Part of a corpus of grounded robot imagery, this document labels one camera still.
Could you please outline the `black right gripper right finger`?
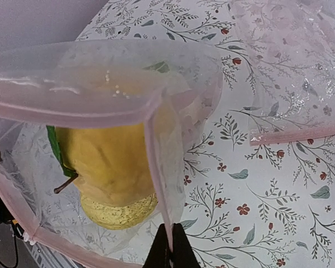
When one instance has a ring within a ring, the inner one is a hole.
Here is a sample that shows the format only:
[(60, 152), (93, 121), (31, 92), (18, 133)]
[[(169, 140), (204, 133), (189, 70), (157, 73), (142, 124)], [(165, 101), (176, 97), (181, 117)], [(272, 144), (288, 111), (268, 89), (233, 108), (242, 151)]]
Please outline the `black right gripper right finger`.
[(181, 223), (173, 225), (171, 261), (175, 268), (200, 268)]

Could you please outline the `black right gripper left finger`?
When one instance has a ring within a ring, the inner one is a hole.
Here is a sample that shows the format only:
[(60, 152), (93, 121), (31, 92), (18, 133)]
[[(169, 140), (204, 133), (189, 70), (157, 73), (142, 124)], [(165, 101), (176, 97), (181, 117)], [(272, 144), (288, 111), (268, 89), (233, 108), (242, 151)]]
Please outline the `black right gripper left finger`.
[(170, 268), (170, 249), (164, 224), (157, 230), (145, 261), (145, 268)]

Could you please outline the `yellow toy pear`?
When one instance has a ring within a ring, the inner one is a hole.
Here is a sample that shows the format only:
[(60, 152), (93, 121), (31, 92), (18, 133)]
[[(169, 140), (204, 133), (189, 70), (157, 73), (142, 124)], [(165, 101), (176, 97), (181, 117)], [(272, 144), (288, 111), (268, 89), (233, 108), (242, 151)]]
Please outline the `yellow toy pear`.
[(111, 128), (47, 126), (63, 173), (81, 194), (111, 207), (124, 207), (155, 192), (147, 159), (144, 125)]

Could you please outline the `clear zip top bag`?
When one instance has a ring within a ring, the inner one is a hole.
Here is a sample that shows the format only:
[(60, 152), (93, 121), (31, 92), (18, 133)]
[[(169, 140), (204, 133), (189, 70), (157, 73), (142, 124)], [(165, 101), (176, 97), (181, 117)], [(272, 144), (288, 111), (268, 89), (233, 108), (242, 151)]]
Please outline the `clear zip top bag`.
[[(113, 255), (157, 219), (173, 267), (184, 155), (201, 138), (222, 83), (219, 52), (203, 43), (93, 40), (0, 52), (0, 198), (16, 235), (85, 267), (130, 267)], [(64, 175), (46, 128), (140, 123), (158, 204), (142, 223), (109, 230), (85, 215), (81, 192)]]

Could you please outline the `yellow toy lemon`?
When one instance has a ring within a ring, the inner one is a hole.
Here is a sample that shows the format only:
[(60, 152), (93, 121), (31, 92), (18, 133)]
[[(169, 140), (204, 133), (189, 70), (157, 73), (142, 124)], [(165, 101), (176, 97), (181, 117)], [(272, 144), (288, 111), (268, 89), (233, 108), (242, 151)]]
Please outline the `yellow toy lemon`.
[(156, 194), (151, 194), (124, 207), (110, 207), (82, 194), (80, 203), (85, 215), (92, 222), (116, 231), (142, 223), (154, 212), (158, 200)]

